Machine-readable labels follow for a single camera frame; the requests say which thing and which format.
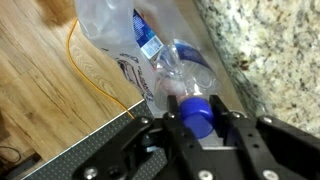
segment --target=bottle label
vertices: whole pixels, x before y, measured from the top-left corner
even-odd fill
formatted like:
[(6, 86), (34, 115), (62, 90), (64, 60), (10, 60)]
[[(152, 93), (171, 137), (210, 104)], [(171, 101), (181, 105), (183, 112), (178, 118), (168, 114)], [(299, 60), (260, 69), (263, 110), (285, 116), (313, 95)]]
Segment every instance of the bottle label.
[(209, 64), (204, 60), (202, 54), (197, 49), (193, 48), (190, 44), (177, 39), (174, 40), (174, 44), (176, 46), (180, 60), (192, 61), (194, 63), (201, 64), (211, 70)]
[(141, 51), (148, 59), (151, 59), (160, 51), (163, 43), (136, 10), (133, 12), (133, 29)]

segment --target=speckled granite surface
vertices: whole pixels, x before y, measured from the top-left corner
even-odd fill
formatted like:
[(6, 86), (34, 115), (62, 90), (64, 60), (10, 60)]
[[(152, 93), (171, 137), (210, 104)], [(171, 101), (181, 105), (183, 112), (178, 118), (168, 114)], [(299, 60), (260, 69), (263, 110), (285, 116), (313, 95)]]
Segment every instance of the speckled granite surface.
[(320, 0), (196, 0), (252, 114), (320, 138)]

